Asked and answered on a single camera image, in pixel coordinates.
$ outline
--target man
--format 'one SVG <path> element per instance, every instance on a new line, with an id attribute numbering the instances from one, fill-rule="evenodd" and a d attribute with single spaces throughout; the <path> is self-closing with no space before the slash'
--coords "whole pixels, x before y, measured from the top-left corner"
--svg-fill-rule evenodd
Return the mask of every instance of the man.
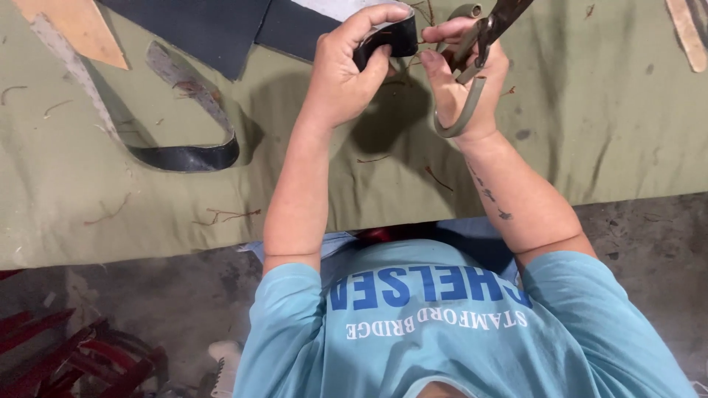
<path id="1" fill-rule="evenodd" d="M 362 113 L 389 71 L 389 47 L 379 47 L 361 73 L 352 51 L 373 25 L 407 11 L 364 8 L 317 43 L 265 220 L 263 281 L 234 398 L 695 397 L 661 338 L 596 259 L 571 206 L 497 130 L 508 68 L 498 43 L 482 72 L 479 105 L 453 140 L 515 254 L 524 290 L 424 239 L 364 249 L 322 290 L 332 130 Z M 458 18 L 422 36 L 454 45 L 472 23 Z M 421 61 L 440 122 L 450 126 L 468 87 L 442 55 L 426 50 Z"/>

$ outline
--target concrete floor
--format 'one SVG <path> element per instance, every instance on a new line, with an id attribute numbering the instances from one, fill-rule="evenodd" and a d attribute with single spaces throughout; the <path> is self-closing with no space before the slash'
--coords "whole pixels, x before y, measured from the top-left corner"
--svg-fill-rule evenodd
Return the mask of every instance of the concrete floor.
<path id="1" fill-rule="evenodd" d="M 708 193 L 580 206 L 595 250 L 656 327 L 690 380 L 708 385 Z M 27 270 L 0 282 L 0 317 L 76 307 L 69 330 L 99 315 L 162 345 L 172 380 L 196 386 L 216 362 L 210 343 L 245 341 L 261 278 L 252 254 L 233 247 L 188 256 Z M 53 292 L 56 298 L 42 302 Z M 63 331 L 42 337 L 50 345 Z M 3 369 L 31 354 L 15 350 Z"/>

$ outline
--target t-shirt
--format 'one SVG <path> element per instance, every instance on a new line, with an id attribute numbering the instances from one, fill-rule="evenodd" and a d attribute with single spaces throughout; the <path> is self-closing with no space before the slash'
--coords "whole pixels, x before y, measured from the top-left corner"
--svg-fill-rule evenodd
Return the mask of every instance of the t-shirt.
<path id="1" fill-rule="evenodd" d="M 378 244 L 328 290 L 311 267 L 265 275 L 234 398 L 696 397 L 612 272 L 585 254 L 532 261 L 523 289 L 447 244 Z"/>

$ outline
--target left hand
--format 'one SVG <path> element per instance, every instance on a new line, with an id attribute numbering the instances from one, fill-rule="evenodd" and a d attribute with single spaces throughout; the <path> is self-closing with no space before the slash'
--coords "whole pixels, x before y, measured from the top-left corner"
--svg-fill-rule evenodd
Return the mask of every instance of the left hand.
<path id="1" fill-rule="evenodd" d="M 389 71 L 391 46 L 378 47 L 363 72 L 354 64 L 354 50 L 374 25 L 400 21 L 408 12 L 405 4 L 362 8 L 337 29 L 320 36 L 300 117 L 311 117 L 318 125 L 332 129 L 359 116 Z"/>

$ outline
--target tan leather piece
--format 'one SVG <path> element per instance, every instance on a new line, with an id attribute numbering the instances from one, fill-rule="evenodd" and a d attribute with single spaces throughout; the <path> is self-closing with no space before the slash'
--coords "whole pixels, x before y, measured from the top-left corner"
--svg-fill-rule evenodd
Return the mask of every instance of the tan leather piece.
<path id="1" fill-rule="evenodd" d="M 13 0 L 27 21 L 44 13 L 81 55 L 129 69 L 93 0 Z"/>
<path id="2" fill-rule="evenodd" d="M 678 32 L 681 45 L 686 52 L 686 57 L 688 57 L 688 62 L 691 64 L 691 69 L 694 72 L 703 72 L 708 66 L 708 57 L 698 35 L 698 30 L 696 30 L 696 25 L 693 24 L 686 0 L 666 0 L 666 6 L 671 14 L 676 32 Z"/>

